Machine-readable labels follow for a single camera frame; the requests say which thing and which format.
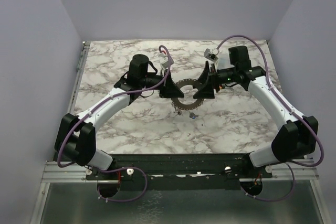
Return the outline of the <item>perforated metal ring disc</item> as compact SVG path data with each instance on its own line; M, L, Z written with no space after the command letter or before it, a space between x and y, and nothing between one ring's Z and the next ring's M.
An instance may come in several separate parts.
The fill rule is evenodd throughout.
M193 89L199 90L200 87L201 87L201 83L199 81L197 81L196 79L187 78L187 79L182 79L182 80L178 81L176 83L176 86L178 88L182 88L184 86L192 86ZM183 99L183 98L172 98L171 99L173 107L177 110L190 111L190 110L193 110L193 109L197 109L204 102L204 99L202 99L202 98L194 99L194 101L192 103L191 102L183 103L183 101L181 101L181 99Z

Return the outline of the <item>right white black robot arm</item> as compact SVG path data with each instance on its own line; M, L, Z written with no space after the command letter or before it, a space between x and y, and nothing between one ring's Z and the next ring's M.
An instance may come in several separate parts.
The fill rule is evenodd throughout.
M194 99L214 99L224 85L236 83L252 94L275 122L278 133L266 147L249 153L241 164L246 177L254 177L260 167L289 162L314 152L318 121L305 116L290 105L284 96L271 84L265 70L253 67L246 46L231 47L228 50L232 67L217 70L215 65L205 64L197 82L200 86Z

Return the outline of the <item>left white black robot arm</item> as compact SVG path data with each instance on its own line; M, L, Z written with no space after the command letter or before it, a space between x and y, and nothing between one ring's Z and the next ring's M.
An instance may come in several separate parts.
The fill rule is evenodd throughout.
M146 55L134 55L128 71L102 100L78 115L68 113L62 118L55 142L59 167L66 167L61 164L61 159L66 157L70 159L70 164L97 168L104 179L115 175L113 157L97 149L97 131L145 91L158 90L160 98L167 99L184 96L171 78L170 68L174 63L172 57L166 51L162 54L167 57L162 66L162 75L156 69L153 72L148 71L153 63Z

